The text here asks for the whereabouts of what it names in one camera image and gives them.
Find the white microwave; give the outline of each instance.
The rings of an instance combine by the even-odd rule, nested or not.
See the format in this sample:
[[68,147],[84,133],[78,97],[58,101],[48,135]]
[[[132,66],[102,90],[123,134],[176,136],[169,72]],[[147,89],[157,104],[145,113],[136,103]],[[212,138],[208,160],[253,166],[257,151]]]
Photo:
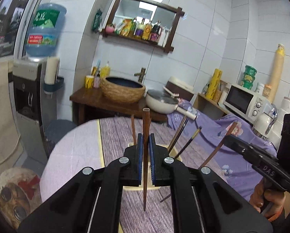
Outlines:
[[231,85],[224,105],[251,124],[260,114],[268,113],[273,108],[266,97],[237,84]]

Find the yellow dish soap bottle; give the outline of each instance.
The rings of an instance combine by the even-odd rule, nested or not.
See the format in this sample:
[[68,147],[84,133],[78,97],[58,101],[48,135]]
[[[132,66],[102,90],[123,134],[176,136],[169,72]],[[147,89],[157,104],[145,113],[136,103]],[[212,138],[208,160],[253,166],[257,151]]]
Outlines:
[[110,67],[109,67],[109,61],[107,61],[106,66],[101,68],[100,78],[102,79],[104,77],[107,77],[109,76],[109,74],[110,74]]

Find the water bottle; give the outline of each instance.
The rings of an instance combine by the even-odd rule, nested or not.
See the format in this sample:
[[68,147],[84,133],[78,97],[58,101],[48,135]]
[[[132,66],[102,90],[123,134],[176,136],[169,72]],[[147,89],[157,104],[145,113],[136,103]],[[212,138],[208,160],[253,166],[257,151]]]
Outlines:
[[64,24],[66,8],[56,3],[38,6],[34,21],[28,30],[25,50],[31,57],[52,56]]

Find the purple cloth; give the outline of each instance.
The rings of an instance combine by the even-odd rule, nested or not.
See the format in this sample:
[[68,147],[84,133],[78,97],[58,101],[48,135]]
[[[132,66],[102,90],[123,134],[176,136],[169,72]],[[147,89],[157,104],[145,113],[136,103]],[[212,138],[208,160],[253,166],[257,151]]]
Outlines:
[[[195,142],[203,147],[208,154],[216,148],[231,124],[236,121],[238,124],[233,132],[234,135],[276,156],[276,150],[272,143],[263,141],[261,138],[257,137],[251,131],[251,126],[243,119],[233,114],[229,114],[214,121],[200,111],[192,108],[188,101],[183,100],[181,106],[198,116],[195,121],[188,121],[182,134],[186,137],[191,137],[196,129],[202,126],[202,130],[195,138]],[[183,115],[175,111],[168,115],[168,125],[177,130],[182,118]],[[244,160],[240,154],[224,145],[214,156],[214,159],[224,172],[228,184],[248,201],[254,191],[254,187],[262,179],[262,176],[253,170],[252,165]]]

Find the stacked green containers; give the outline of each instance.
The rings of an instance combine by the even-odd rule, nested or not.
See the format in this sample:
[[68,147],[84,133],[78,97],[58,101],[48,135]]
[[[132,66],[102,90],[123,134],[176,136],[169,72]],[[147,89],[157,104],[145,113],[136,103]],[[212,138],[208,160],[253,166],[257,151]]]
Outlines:
[[253,82],[255,80],[256,73],[257,73],[257,71],[255,68],[246,65],[245,71],[243,74],[243,79],[240,83],[240,86],[247,88],[247,89],[251,89],[253,87]]

